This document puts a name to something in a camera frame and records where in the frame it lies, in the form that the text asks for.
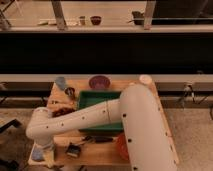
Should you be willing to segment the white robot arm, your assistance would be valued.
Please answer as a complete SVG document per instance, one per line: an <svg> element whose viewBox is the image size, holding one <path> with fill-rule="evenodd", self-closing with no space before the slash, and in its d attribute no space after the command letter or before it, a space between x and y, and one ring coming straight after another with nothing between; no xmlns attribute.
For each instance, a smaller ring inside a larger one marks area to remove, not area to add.
<svg viewBox="0 0 213 171"><path fill-rule="evenodd" d="M54 146L57 134L116 122L123 124L132 171L177 171L157 100L142 84L125 88L118 99L60 117L39 107L33 111L26 135L45 149Z"/></svg>

